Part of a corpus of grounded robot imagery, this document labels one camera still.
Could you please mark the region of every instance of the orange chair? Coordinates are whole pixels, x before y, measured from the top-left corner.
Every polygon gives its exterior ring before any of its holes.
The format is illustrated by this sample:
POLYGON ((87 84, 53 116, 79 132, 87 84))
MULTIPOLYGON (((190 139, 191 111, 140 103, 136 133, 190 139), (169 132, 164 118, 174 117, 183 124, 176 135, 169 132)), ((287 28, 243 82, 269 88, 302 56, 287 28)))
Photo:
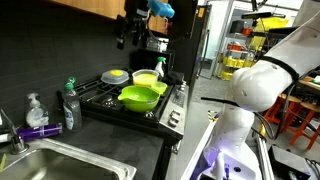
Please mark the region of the orange chair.
MULTIPOLYGON (((266 120, 268 120, 269 122, 273 122, 276 124, 280 123, 280 120, 278 118, 276 118, 276 114, 279 112, 279 109, 281 108, 282 104, 285 102, 287 98, 286 94, 280 94, 275 102, 275 104, 266 112, 266 114, 264 115, 264 118, 266 120)), ((291 115, 292 112, 296 112, 297 110, 299 110, 297 107, 299 107, 299 104, 302 101, 294 96, 289 96, 289 106, 288 106, 288 110, 286 113, 286 119, 289 117, 289 115, 291 115)))
POLYGON ((309 143, 307 148, 311 149, 313 143, 316 141, 316 139, 318 137, 318 133, 315 132, 313 134, 313 136, 309 136, 306 133, 304 133, 303 131, 307 127, 308 122, 310 122, 311 119, 313 118, 314 114, 315 113, 320 113, 320 106, 313 105, 313 104, 310 104, 310 103, 305 103, 305 102, 300 103, 300 105, 302 107, 302 108, 300 108, 300 110, 306 109, 307 111, 309 111, 307 117, 304 119, 303 123, 301 124, 301 126, 297 130, 292 129, 291 127, 289 127, 289 125, 290 125, 289 124, 287 127, 285 127, 286 129, 284 129, 284 131, 285 130, 290 130, 293 133, 295 133, 294 137, 290 141, 291 145, 293 145, 300 136, 304 136, 304 137, 306 137, 306 138, 308 138, 310 140, 310 143, 309 143))
POLYGON ((286 118, 283 128, 281 129, 281 133, 286 132, 289 129, 291 123, 294 121, 295 117, 301 112, 302 109, 303 106, 301 106, 301 103, 294 107, 294 109, 292 110, 293 113, 290 113, 290 115, 286 118))

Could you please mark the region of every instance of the bottle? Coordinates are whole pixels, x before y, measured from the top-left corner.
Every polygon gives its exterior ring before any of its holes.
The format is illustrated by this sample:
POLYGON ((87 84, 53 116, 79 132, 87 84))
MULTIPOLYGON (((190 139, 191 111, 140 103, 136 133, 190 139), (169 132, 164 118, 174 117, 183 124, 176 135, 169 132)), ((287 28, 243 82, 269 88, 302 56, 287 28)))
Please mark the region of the bottle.
POLYGON ((157 71, 161 77, 164 77, 164 71, 162 69, 162 63, 166 64, 166 58, 158 57, 157 60, 158 60, 158 64, 157 64, 157 66, 156 66, 156 68, 154 70, 157 71))
POLYGON ((45 126, 49 124, 49 113, 47 108, 40 104, 36 99, 37 93, 31 93, 28 98, 31 99, 30 108, 27 112, 27 123, 30 127, 45 126))
POLYGON ((74 78, 69 78, 69 82, 64 86, 63 108, 65 113, 67 128, 73 132, 79 131, 82 126, 79 97, 73 89, 74 78))
MULTIPOLYGON (((50 124, 47 126, 33 127, 27 129, 18 129, 17 134, 24 141, 31 141, 34 139, 50 137, 58 134, 62 134, 62 124, 50 124)), ((11 133, 1 134, 0 143, 10 142, 13 135, 11 133)))

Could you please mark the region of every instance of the sponge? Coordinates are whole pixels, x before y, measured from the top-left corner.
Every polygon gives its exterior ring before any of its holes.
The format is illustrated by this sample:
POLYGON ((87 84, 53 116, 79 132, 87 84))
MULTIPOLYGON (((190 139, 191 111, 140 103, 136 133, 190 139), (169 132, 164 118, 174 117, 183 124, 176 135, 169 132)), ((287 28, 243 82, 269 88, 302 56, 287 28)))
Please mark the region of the sponge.
POLYGON ((0 152, 0 173, 4 169, 4 165, 6 164, 7 156, 5 153, 0 152))

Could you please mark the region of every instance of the dish soap bottle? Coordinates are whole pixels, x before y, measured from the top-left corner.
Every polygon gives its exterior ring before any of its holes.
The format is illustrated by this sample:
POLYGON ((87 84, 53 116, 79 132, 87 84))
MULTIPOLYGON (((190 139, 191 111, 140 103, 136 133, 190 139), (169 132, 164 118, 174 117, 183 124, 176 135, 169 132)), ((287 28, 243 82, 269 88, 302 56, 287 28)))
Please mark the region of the dish soap bottle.
POLYGON ((154 69, 155 71, 157 71, 161 77, 164 77, 164 71, 162 69, 162 63, 166 64, 166 58, 164 57, 158 57, 158 64, 156 66, 156 68, 154 69))
POLYGON ((49 113, 47 108, 40 104, 36 99, 37 93, 31 93, 28 98, 31 99, 30 108, 27 112, 27 123, 30 127, 45 126, 49 124, 49 113))
POLYGON ((79 131, 82 126, 81 109, 79 97, 74 90, 75 78, 69 78, 69 82, 64 86, 63 108, 65 113, 67 128, 71 131, 79 131))

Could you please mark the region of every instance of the faucet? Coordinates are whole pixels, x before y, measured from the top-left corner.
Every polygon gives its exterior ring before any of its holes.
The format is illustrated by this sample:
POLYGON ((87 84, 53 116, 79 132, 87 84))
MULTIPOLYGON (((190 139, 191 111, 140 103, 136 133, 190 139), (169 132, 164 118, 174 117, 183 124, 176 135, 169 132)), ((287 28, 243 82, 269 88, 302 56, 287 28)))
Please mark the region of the faucet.
POLYGON ((11 144, 12 144, 12 149, 11 149, 11 154, 21 154, 29 149, 29 146, 24 143, 23 139, 21 136, 18 135, 16 128, 13 124, 13 122, 10 120, 10 118, 7 116, 5 111, 0 107, 0 116, 3 116, 5 120, 7 120, 8 126, 11 131, 11 144))

